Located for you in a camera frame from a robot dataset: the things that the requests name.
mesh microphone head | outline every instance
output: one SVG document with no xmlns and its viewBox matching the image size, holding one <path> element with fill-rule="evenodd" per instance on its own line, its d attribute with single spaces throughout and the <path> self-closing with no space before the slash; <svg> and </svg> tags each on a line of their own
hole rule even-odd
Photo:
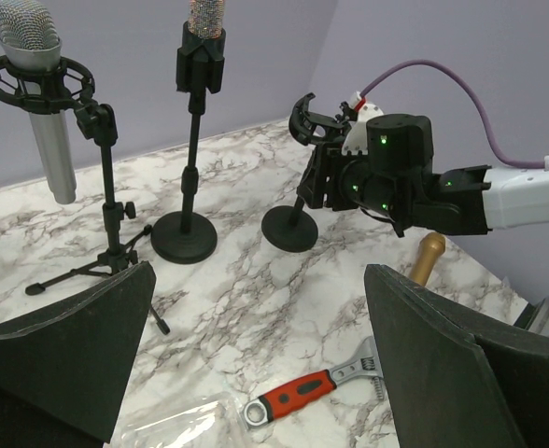
<svg viewBox="0 0 549 448">
<path fill-rule="evenodd" d="M 225 0 L 190 0 L 190 31 L 201 39 L 217 39 L 224 14 Z"/>
<path fill-rule="evenodd" d="M 61 41 L 49 10 L 36 0 L 0 0 L 0 40 L 14 49 L 54 49 Z"/>
</svg>

silver microphone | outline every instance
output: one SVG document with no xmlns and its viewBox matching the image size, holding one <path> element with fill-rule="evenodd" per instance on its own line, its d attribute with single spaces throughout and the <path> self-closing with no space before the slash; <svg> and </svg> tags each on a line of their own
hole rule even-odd
<svg viewBox="0 0 549 448">
<path fill-rule="evenodd" d="M 36 0 L 0 0 L 0 44 L 13 65 L 31 73 L 50 72 L 61 61 L 61 38 L 49 11 Z M 34 82 L 22 82 L 20 88 L 41 93 Z M 72 203 L 77 184 L 64 112 L 30 114 L 30 121 L 55 201 Z"/>
<path fill-rule="evenodd" d="M 225 0 L 190 0 L 191 33 L 201 39 L 218 39 L 224 14 Z"/>
</svg>

plastic package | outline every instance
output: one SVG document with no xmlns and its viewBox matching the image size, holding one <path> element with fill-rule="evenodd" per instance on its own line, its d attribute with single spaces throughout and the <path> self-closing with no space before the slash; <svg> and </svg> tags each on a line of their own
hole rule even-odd
<svg viewBox="0 0 549 448">
<path fill-rule="evenodd" d="M 235 399 L 229 394 L 219 394 L 126 425 L 117 446 L 247 448 L 246 431 Z"/>
</svg>

white marble surface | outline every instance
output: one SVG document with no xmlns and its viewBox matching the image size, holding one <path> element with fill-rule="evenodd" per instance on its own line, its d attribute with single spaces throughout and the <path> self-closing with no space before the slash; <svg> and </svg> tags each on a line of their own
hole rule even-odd
<svg viewBox="0 0 549 448">
<path fill-rule="evenodd" d="M 96 150 L 93 145 L 90 151 Z M 216 137 L 201 145 L 196 210 L 215 224 L 218 249 L 195 266 L 158 258 L 149 240 L 138 251 L 158 276 L 154 303 L 171 326 L 162 336 L 149 319 L 121 409 L 122 426 L 148 409 L 160 413 L 228 392 L 240 403 L 310 371 L 345 361 L 372 333 L 362 277 L 370 263 L 408 273 L 426 231 L 398 239 L 359 212 L 310 212 L 317 246 L 287 254 L 270 246 L 260 221 L 271 207 L 293 204 L 310 153 L 281 122 Z M 123 240 L 181 205 L 186 148 L 116 164 L 119 201 L 138 218 Z M 92 285 L 80 277 L 27 297 L 26 285 L 93 260 L 105 250 L 99 167 L 77 174 L 78 200 L 61 207 L 46 182 L 0 191 L 0 322 Z M 513 323 L 525 302 L 452 244 L 430 279 L 445 297 Z M 367 380 L 343 385 L 294 415 L 250 435 L 263 447 L 398 447 L 388 401 Z"/>
</svg>

wall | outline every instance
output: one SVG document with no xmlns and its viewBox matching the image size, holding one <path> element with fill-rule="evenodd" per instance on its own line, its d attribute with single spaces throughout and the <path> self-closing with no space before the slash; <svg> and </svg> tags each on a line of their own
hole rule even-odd
<svg viewBox="0 0 549 448">
<path fill-rule="evenodd" d="M 472 85 L 510 156 L 549 154 L 549 2 L 340 0 L 310 90 L 336 113 L 395 63 L 428 58 Z M 387 113 L 428 115 L 437 171 L 497 164 L 469 98 L 443 74 L 411 68 L 370 95 Z M 549 295 L 549 224 L 455 241 L 524 297 Z"/>
<path fill-rule="evenodd" d="M 63 55 L 86 65 L 97 99 L 113 105 L 116 158 L 189 140 L 188 96 L 176 92 L 185 0 L 43 0 Z M 283 118 L 308 87 L 337 0 L 227 0 L 223 90 L 209 98 L 203 135 Z M 99 162 L 70 119 L 76 166 Z M 29 119 L 0 104 L 0 186 L 42 176 Z"/>
</svg>

